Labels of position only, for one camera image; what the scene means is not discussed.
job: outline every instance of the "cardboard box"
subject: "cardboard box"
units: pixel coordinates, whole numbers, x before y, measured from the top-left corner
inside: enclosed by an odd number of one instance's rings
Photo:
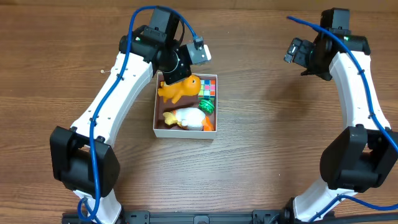
[[[154,113],[154,132],[158,138],[193,138],[193,139],[215,139],[217,134],[217,111],[218,111],[218,79],[217,75],[208,74],[194,74],[201,80],[215,80],[216,90],[214,99],[214,112],[209,115],[206,114],[210,121],[213,123],[214,131],[189,131],[180,128],[178,125],[168,126],[164,123],[163,112],[169,112],[179,108],[186,107],[198,107],[200,100],[198,96],[183,96],[176,103],[173,104],[171,100],[163,103],[162,97],[157,94],[158,88],[160,88],[160,82],[164,81],[163,74],[161,72],[157,73],[157,88],[155,96],[155,113]]]

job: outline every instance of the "green toy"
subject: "green toy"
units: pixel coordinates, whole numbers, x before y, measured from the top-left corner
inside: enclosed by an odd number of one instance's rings
[[[199,103],[199,109],[208,114],[212,114],[214,111],[214,105],[210,100],[201,100]]]

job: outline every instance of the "rubik's cube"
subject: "rubik's cube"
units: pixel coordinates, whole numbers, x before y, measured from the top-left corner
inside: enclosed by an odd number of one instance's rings
[[[201,88],[198,99],[206,99],[214,102],[216,98],[216,80],[200,80]]]

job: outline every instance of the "brown wooden surface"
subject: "brown wooden surface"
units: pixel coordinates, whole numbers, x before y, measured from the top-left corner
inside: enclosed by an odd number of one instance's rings
[[[323,11],[332,7],[363,12],[398,12],[396,0],[0,0],[1,4],[30,6],[141,7],[162,5],[179,9],[267,9]]]
[[[291,40],[319,22],[320,11],[181,10],[210,46],[213,61],[194,72],[218,74],[218,138],[156,139],[155,79],[123,122],[114,151],[115,187],[126,209],[250,211],[281,208],[319,176],[324,148],[341,132],[336,86],[301,77],[282,59]],[[132,9],[0,6],[0,223],[59,223],[78,198],[52,175],[49,137],[69,127],[96,96],[126,34]],[[147,24],[143,12],[136,24]],[[368,37],[377,96],[398,126],[398,14],[351,14]],[[358,197],[398,202],[398,169]],[[372,212],[351,202],[338,215]]]

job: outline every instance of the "blue hose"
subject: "blue hose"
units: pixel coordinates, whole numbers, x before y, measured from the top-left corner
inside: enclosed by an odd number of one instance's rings
[[[372,98],[371,98],[371,92],[369,89],[369,84],[368,81],[366,79],[364,70],[361,68],[360,64],[358,63],[358,61],[356,60],[355,56],[353,55],[353,53],[349,50],[349,48],[347,48],[347,46],[345,46],[345,44],[338,38],[336,37],[334,34],[332,34],[331,32],[329,32],[328,30],[316,25],[316,24],[312,24],[310,22],[307,21],[303,21],[301,19],[297,19],[294,18],[292,16],[288,16],[287,17],[290,20],[293,20],[295,22],[298,22],[299,24],[303,24],[306,26],[311,27],[313,30],[317,31],[317,32],[322,32],[324,34],[326,34],[327,36],[329,36],[330,38],[332,38],[334,41],[336,41],[336,43],[345,50],[345,52],[347,52],[347,54],[349,55],[349,57],[351,57],[352,61],[355,64],[355,67],[358,69],[358,72],[361,75],[362,81],[363,81],[363,85],[365,87],[365,92],[366,92],[366,99],[368,100],[368,106],[369,106],[369,112],[370,112],[370,117],[372,118],[374,124],[377,126],[377,128],[380,130],[380,132],[384,135],[384,137],[389,141],[389,143],[391,144],[391,146],[396,150],[396,152],[398,153],[398,146],[397,144],[394,142],[394,140],[391,138],[391,136],[388,134],[388,132],[384,129],[383,126],[381,126],[379,120],[377,120],[376,115],[374,114],[374,109],[373,109],[373,103],[372,103]],[[372,208],[375,210],[379,210],[379,211],[391,211],[391,210],[395,210],[398,209],[398,204],[397,205],[392,205],[392,206],[385,206],[385,207],[381,207],[381,206],[377,206],[377,205],[372,205],[370,203],[364,202],[360,199],[356,199],[354,197],[351,196],[347,196],[347,195],[338,195],[337,197],[335,197],[324,209],[322,209],[320,212],[318,212],[316,215],[314,215],[309,222],[313,222],[315,219],[317,219],[318,217],[320,218],[326,211],[328,211],[337,201],[343,199],[343,198],[347,198],[350,199],[356,203],[359,203],[361,205],[364,205],[368,208]]]
[[[95,140],[94,140],[94,127],[96,125],[96,119],[100,113],[100,110],[102,108],[102,106],[105,104],[106,100],[109,98],[109,96],[112,94],[113,90],[117,87],[117,85],[119,84],[120,80],[122,80],[124,71],[126,69],[127,66],[127,62],[129,60],[129,52],[131,49],[131,39],[132,39],[132,28],[134,25],[134,20],[136,19],[136,16],[138,15],[139,12],[144,11],[144,10],[149,10],[149,9],[156,9],[156,8],[160,8],[160,9],[165,9],[167,11],[172,11],[173,13],[175,13],[176,15],[179,16],[179,18],[183,21],[183,23],[185,25],[187,25],[187,27],[189,28],[189,30],[192,33],[192,37],[195,40],[195,38],[197,37],[195,31],[192,29],[192,27],[190,26],[190,24],[188,23],[188,21],[177,11],[175,11],[174,9],[171,9],[169,7],[165,7],[165,6],[144,6],[141,7],[139,9],[137,9],[134,14],[131,17],[131,21],[130,21],[130,26],[129,26],[129,32],[127,35],[127,50],[126,50],[126,56],[124,57],[124,61],[123,61],[123,65],[122,65],[122,69],[121,72],[119,74],[119,76],[117,77],[116,81],[113,83],[113,85],[111,86],[111,88],[108,90],[108,92],[106,92],[106,94],[104,95],[104,97],[102,98],[102,100],[100,101],[100,103],[98,104],[97,108],[95,109],[95,112],[93,114],[92,120],[90,122],[90,155],[91,155],[91,162],[93,164],[93,175],[94,175],[94,185],[95,185],[95,206],[94,209],[91,211],[91,208],[88,206],[87,204],[87,198],[82,198],[77,206],[77,213],[79,216],[80,220],[86,221],[86,222],[90,222],[91,220],[95,220],[96,223],[101,223],[98,218],[96,217],[96,214],[98,212],[98,209],[100,207],[100,200],[101,200],[101,187],[100,187],[100,178],[99,178],[99,174],[98,174],[98,164],[97,164],[97,159],[96,159],[96,151],[95,151]],[[86,209],[89,212],[89,216],[85,217],[84,214],[82,214],[81,212],[81,206],[82,204],[85,204]]]

